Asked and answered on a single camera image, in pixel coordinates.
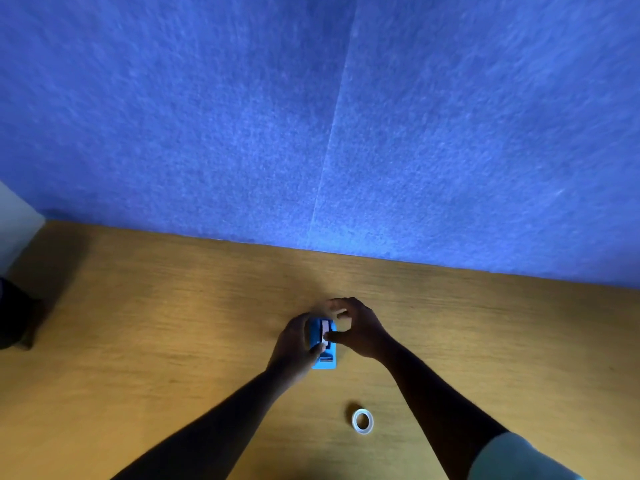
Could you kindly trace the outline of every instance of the wooden surface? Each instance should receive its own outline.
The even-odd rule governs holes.
[[[56,222],[12,277],[56,304],[34,350],[0,351],[6,480],[110,478],[263,370],[290,317],[343,295],[589,480],[640,472],[637,291]],[[389,374],[338,354],[276,403],[231,478],[444,478]]]

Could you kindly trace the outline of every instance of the person's right hand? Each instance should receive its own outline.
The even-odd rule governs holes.
[[[345,310],[338,313],[338,318],[351,318],[351,328],[347,331],[329,331],[324,334],[325,340],[346,345],[364,357],[375,358],[380,355],[381,348],[390,336],[371,308],[354,297],[330,299],[327,307],[332,312]]]

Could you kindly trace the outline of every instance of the tape roll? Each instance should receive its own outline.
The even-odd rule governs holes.
[[[358,426],[358,418],[360,416],[366,416],[367,425],[364,428]],[[368,435],[373,429],[373,416],[369,411],[364,408],[361,408],[354,412],[353,416],[351,416],[351,425],[356,430],[357,433],[361,435]]]

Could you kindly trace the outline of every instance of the person's right arm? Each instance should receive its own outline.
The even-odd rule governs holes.
[[[336,298],[329,308],[350,317],[351,329],[329,332],[326,339],[343,344],[384,365],[396,380],[420,423],[442,468],[451,480],[466,480],[478,453],[507,428],[444,382],[423,361],[396,342],[373,310],[356,298]]]

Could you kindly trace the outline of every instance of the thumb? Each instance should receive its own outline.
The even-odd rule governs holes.
[[[320,357],[320,354],[324,352],[324,349],[325,349],[325,346],[324,346],[324,343],[322,342],[311,347],[311,350],[309,350],[309,355],[311,355],[312,362],[315,363],[316,360],[318,360],[318,358]]]
[[[336,344],[347,345],[349,331],[328,331],[324,334],[324,339]]]

